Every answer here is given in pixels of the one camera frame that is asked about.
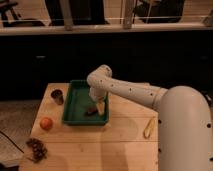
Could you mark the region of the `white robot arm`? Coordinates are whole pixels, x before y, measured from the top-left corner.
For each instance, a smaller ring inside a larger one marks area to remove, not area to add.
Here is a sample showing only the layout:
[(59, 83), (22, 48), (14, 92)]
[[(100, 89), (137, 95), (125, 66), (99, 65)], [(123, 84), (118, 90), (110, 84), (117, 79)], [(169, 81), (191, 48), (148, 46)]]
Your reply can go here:
[(107, 65), (92, 71), (86, 81), (96, 102), (113, 93), (158, 113), (159, 171), (213, 171), (211, 110), (198, 90), (117, 80)]

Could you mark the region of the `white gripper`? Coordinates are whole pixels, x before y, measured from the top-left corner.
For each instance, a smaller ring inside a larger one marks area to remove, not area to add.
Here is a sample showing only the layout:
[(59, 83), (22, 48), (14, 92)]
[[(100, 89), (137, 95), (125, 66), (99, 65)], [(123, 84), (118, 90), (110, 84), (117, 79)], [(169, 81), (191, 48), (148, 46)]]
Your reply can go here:
[(98, 110), (98, 114), (100, 116), (103, 116), (105, 113), (105, 98), (107, 96), (107, 92), (102, 90), (102, 89), (97, 89), (97, 88), (93, 88), (91, 87), (89, 90), (89, 96), (91, 97), (91, 99), (97, 103), (96, 107)]

